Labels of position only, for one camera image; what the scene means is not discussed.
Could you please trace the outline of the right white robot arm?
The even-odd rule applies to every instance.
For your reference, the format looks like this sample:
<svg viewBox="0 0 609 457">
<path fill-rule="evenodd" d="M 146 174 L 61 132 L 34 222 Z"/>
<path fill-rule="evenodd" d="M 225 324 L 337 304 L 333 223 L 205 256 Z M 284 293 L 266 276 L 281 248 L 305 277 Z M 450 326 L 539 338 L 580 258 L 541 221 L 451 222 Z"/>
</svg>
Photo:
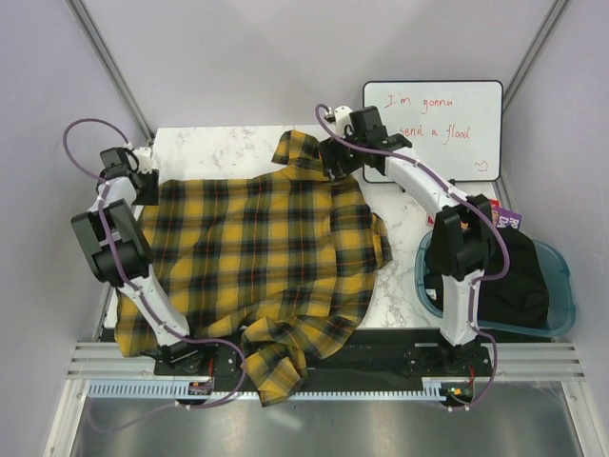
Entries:
<svg viewBox="0 0 609 457">
<path fill-rule="evenodd" d="M 398 184 L 433 218 L 427 265 L 442 276 L 440 333 L 446 345 L 436 350 L 438 368 L 450 375 L 470 363 L 467 346 L 477 338 L 478 282 L 494 244 L 490 203 L 452 185 L 428 166 L 402 134 L 388 133 L 375 107 L 315 108 L 328 134 L 319 145 L 324 174 L 342 180 L 363 167 Z"/>
</svg>

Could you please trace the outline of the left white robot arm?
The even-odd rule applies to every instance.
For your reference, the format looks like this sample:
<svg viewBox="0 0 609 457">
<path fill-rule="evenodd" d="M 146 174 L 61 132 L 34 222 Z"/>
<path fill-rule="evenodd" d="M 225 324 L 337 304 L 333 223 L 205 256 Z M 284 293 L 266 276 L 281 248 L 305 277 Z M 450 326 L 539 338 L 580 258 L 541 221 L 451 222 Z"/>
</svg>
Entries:
<svg viewBox="0 0 609 457">
<path fill-rule="evenodd" d="M 100 153 L 103 170 L 95 203 L 71 218 L 89 268 L 136 304 L 150 325 L 164 358 L 175 357 L 188 374 L 206 369 L 208 351 L 194 342 L 184 315 L 169 302 L 153 271 L 152 250 L 133 210 L 159 204 L 159 171 L 141 169 L 133 149 L 118 147 Z"/>
</svg>

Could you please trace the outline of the yellow plaid flannel shirt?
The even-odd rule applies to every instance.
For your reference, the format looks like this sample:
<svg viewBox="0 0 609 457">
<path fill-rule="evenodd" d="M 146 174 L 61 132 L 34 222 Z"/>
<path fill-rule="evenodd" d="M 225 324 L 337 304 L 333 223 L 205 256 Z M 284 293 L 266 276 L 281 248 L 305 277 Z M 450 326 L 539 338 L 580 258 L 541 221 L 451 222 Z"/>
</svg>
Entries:
<svg viewBox="0 0 609 457">
<path fill-rule="evenodd" d="M 266 407 L 343 347 L 392 259 L 383 219 L 355 178 L 324 175 L 315 137 L 286 131 L 272 160 L 250 179 L 166 181 L 140 217 L 171 304 L 198 338 L 241 333 Z"/>
</svg>

